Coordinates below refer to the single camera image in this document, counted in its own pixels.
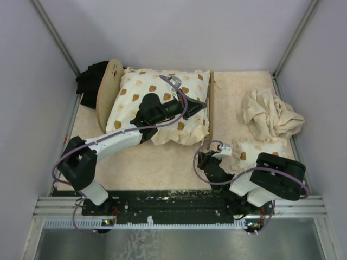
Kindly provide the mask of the wooden pet bed frame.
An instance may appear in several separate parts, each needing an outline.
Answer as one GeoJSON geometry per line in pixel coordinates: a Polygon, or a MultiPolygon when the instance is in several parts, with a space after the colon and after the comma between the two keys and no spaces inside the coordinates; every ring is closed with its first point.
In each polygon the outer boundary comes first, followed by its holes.
{"type": "Polygon", "coordinates": [[[109,61],[98,90],[96,110],[103,133],[119,131],[135,118],[142,98],[149,93],[159,96],[161,103],[174,99],[174,89],[160,76],[175,76],[181,81],[180,89],[189,98],[204,102],[207,107],[188,120],[161,127],[151,138],[155,145],[174,141],[190,146],[213,137],[214,72],[124,69],[117,59],[109,61]]]}

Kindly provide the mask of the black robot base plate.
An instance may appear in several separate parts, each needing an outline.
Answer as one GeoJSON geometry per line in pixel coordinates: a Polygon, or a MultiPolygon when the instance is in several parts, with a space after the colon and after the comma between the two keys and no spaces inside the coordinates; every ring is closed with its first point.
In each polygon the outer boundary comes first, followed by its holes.
{"type": "Polygon", "coordinates": [[[273,203],[258,208],[238,197],[220,190],[152,190],[110,191],[102,206],[85,200],[79,209],[83,216],[109,216],[114,223],[120,219],[138,222],[153,216],[160,222],[203,223],[212,220],[239,220],[245,216],[264,217],[273,212],[273,203]]]}

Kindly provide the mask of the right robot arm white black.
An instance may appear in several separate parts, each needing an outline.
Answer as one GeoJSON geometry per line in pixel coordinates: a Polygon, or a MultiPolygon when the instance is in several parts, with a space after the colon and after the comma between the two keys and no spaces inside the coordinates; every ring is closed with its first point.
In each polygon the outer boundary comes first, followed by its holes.
{"type": "Polygon", "coordinates": [[[197,152],[193,169],[202,170],[205,179],[196,175],[212,188],[223,187],[239,197],[246,196],[242,208],[250,215],[278,198],[297,201],[310,194],[304,184],[306,167],[298,161],[261,152],[255,166],[238,175],[225,172],[220,167],[221,161],[216,151],[197,152]]]}

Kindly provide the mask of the bear print white cushion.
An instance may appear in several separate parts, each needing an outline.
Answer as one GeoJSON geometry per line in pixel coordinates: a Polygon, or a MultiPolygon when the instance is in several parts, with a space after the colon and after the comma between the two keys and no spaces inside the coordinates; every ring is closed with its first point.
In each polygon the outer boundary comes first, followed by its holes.
{"type": "Polygon", "coordinates": [[[111,101],[104,127],[105,133],[128,126],[142,109],[145,123],[153,124],[155,119],[162,120],[161,128],[151,138],[155,145],[174,141],[190,146],[203,140],[210,141],[213,137],[213,80],[214,72],[211,70],[185,72],[127,68],[117,83],[116,96],[111,101]],[[195,103],[203,102],[206,108],[200,110],[198,105],[192,104],[192,117],[185,120],[178,115],[174,116],[172,110],[177,108],[182,113],[184,101],[161,76],[177,77],[182,82],[179,88],[187,98],[195,103]],[[164,126],[176,118],[179,121],[164,126]]]}

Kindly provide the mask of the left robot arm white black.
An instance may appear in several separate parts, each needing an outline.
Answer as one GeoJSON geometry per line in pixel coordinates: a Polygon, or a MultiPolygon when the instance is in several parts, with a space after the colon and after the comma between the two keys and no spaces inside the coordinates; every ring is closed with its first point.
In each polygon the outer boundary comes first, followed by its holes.
{"type": "Polygon", "coordinates": [[[136,117],[128,126],[93,139],[72,138],[57,163],[57,169],[75,191],[93,203],[97,212],[106,215],[112,211],[113,202],[108,192],[96,181],[97,163],[125,148],[150,140],[158,128],[180,119],[187,120],[206,107],[204,102],[184,94],[178,94],[177,98],[165,103],[161,103],[155,93],[146,94],[136,117]]]}

